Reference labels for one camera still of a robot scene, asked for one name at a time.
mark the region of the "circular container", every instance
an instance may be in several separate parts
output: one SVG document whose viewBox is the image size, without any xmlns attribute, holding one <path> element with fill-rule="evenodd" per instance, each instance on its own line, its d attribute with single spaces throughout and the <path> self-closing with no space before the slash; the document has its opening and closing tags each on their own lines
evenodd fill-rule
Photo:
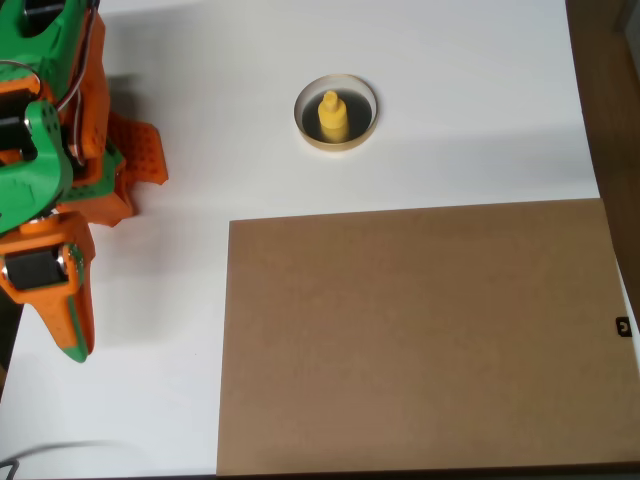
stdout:
<svg viewBox="0 0 640 480">
<path fill-rule="evenodd" d="M 344 142 L 331 143 L 323 138 L 318 105 L 323 95 L 333 90 L 347 105 L 349 136 Z M 307 85 L 296 100 L 294 119 L 302 137 L 314 147 L 330 152 L 349 150 L 364 142 L 378 123 L 378 99 L 373 89 L 353 75 L 334 74 Z"/>
</svg>

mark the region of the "wire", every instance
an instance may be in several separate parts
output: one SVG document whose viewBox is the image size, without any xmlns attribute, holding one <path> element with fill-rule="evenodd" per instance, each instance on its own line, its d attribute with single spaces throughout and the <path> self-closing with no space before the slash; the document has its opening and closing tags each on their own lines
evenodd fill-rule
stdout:
<svg viewBox="0 0 640 480">
<path fill-rule="evenodd" d="M 56 103 L 56 110 L 58 112 L 61 111 L 64 107 L 66 107 L 67 103 L 69 103 L 69 100 L 71 100 L 73 96 L 76 94 L 76 92 L 78 91 L 78 88 L 80 87 L 80 82 L 82 82 L 82 79 L 84 78 L 84 74 L 87 71 L 87 59 L 89 58 L 91 32 L 93 31 L 93 25 L 96 21 L 97 14 L 98 14 L 98 8 L 93 7 L 91 9 L 91 14 L 89 17 L 89 26 L 87 27 L 87 34 L 84 37 L 84 44 L 82 45 L 82 56 L 80 58 L 80 67 L 79 67 L 78 73 L 73 79 L 73 82 L 71 82 L 71 86 L 69 87 L 69 90 L 67 90 L 67 93 L 65 93 L 64 96 L 58 101 L 58 103 Z"/>
<path fill-rule="evenodd" d="M 42 95 L 43 84 L 42 84 L 42 79 L 40 78 L 40 74 L 36 71 L 35 68 L 33 68 L 31 65 L 27 65 L 26 63 L 18 62 L 16 60 L 0 60 L 0 65 L 12 65 L 14 67 L 24 68 L 25 70 L 29 70 L 38 80 L 37 97 L 40 98 L 40 95 Z"/>
<path fill-rule="evenodd" d="M 82 145 L 81 142 L 78 142 L 78 137 L 80 134 L 80 115 L 82 113 L 82 92 L 78 90 L 76 94 L 78 99 L 76 100 L 76 113 L 73 116 L 73 144 L 76 147 L 76 160 L 78 160 L 78 164 L 82 167 L 84 166 L 84 155 L 82 154 Z"/>
<path fill-rule="evenodd" d="M 0 468 L 11 467 L 11 470 L 9 470 L 9 473 L 7 474 L 6 480 L 13 480 L 13 477 L 16 476 L 16 472 L 18 471 L 19 466 L 20 462 L 17 458 L 12 458 L 10 460 L 0 462 Z"/>
</svg>

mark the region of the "cable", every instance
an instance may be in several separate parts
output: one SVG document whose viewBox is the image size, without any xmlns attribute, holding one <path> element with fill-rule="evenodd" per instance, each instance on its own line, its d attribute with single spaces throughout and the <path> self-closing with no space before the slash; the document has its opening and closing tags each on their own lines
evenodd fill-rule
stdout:
<svg viewBox="0 0 640 480">
<path fill-rule="evenodd" d="M 40 95 L 42 95 L 43 84 L 42 84 L 42 79 L 40 78 L 40 74 L 36 71 L 35 68 L 33 68 L 31 65 L 27 65 L 26 63 L 18 62 L 16 60 L 0 60 L 0 65 L 12 65 L 14 67 L 24 68 L 25 70 L 29 70 L 38 80 L 37 97 L 40 98 Z"/>
<path fill-rule="evenodd" d="M 82 154 L 82 145 L 81 142 L 78 141 L 78 137 L 80 134 L 80 115 L 82 113 L 82 92 L 78 90 L 76 94 L 78 97 L 76 101 L 76 112 L 73 116 L 73 144 L 76 147 L 76 160 L 78 160 L 78 164 L 83 167 L 84 166 L 84 155 Z"/>
<path fill-rule="evenodd" d="M 5 467 L 11 467 L 11 470 L 9 470 L 9 473 L 7 474 L 6 480 L 13 480 L 13 477 L 16 476 L 16 472 L 18 471 L 19 466 L 20 466 L 20 462 L 18 461 L 17 458 L 0 462 L 0 469 Z"/>
<path fill-rule="evenodd" d="M 97 14 L 98 14 L 98 9 L 96 7 L 93 7 L 91 9 L 91 13 L 89 17 L 89 26 L 87 27 L 87 34 L 84 37 L 84 44 L 82 45 L 82 56 L 80 58 L 80 67 L 79 67 L 78 73 L 73 79 L 73 82 L 71 82 L 71 86 L 69 87 L 69 90 L 67 90 L 67 93 L 65 93 L 64 96 L 58 101 L 58 103 L 56 103 L 56 110 L 58 112 L 61 111 L 64 107 L 66 107 L 67 103 L 69 103 L 69 100 L 71 100 L 71 98 L 73 98 L 73 96 L 76 94 L 76 92 L 78 91 L 78 88 L 80 87 L 80 82 L 82 82 L 82 79 L 84 78 L 84 74 L 87 71 L 87 59 L 89 58 L 91 32 L 93 31 L 93 25 L 96 21 Z"/>
<path fill-rule="evenodd" d="M 19 460 L 21 458 L 30 457 L 32 455 L 37 455 L 43 452 L 49 452 L 51 450 L 61 450 L 66 448 L 82 448 L 82 447 L 108 447 L 113 446 L 111 442 L 104 441 L 92 441 L 92 442 L 61 442 L 61 443 L 52 443 L 48 445 L 42 445 L 40 447 L 30 448 L 28 450 L 24 450 L 12 457 L 9 457 L 5 460 L 0 461 L 0 469 L 5 467 L 11 467 L 9 470 L 9 474 L 7 475 L 6 480 L 13 480 L 16 476 L 16 472 L 18 471 L 18 467 L 20 466 Z"/>
</svg>

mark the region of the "black mark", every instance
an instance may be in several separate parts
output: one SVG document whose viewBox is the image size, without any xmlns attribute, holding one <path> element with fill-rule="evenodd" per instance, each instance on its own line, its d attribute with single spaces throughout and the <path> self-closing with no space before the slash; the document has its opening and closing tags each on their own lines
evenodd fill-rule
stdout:
<svg viewBox="0 0 640 480">
<path fill-rule="evenodd" d="M 631 323 L 629 323 L 629 317 L 616 318 L 616 328 L 618 329 L 618 335 L 621 337 L 630 337 Z"/>
</svg>

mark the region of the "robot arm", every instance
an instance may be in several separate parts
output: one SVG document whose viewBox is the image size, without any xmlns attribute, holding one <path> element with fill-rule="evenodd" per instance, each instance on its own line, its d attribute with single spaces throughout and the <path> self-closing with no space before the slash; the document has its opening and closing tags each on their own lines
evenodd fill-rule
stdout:
<svg viewBox="0 0 640 480">
<path fill-rule="evenodd" d="M 158 132 L 109 111 L 104 35 L 95 0 L 0 8 L 0 288 L 78 362 L 94 345 L 87 223 L 115 226 L 136 181 L 168 178 Z"/>
</svg>

